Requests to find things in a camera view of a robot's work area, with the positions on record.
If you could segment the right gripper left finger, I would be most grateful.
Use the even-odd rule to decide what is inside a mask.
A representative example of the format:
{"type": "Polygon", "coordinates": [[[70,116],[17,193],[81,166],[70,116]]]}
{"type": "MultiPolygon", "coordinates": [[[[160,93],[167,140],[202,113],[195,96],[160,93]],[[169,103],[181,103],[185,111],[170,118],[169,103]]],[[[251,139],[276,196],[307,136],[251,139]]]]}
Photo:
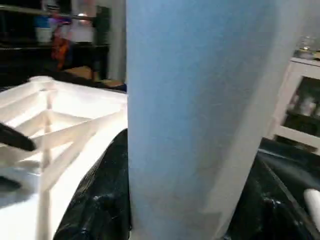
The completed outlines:
{"type": "Polygon", "coordinates": [[[56,240],[127,240],[131,230],[128,131],[122,130],[80,181],[56,240]]]}

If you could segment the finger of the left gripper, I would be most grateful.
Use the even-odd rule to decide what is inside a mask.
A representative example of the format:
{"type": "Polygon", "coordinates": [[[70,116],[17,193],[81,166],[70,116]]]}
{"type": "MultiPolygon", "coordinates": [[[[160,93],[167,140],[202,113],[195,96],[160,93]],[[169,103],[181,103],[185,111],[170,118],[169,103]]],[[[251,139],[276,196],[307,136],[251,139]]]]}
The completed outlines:
{"type": "Polygon", "coordinates": [[[3,123],[0,124],[0,143],[29,152],[37,148],[29,137],[3,123]]]}

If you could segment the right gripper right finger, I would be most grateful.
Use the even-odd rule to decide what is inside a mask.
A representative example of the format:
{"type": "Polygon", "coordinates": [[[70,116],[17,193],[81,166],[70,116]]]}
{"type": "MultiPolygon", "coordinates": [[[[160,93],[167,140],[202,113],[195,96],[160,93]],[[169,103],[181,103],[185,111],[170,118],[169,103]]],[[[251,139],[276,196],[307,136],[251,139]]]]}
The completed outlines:
{"type": "Polygon", "coordinates": [[[308,156],[259,152],[223,239],[306,240],[306,212],[289,184],[306,173],[308,156]]]}

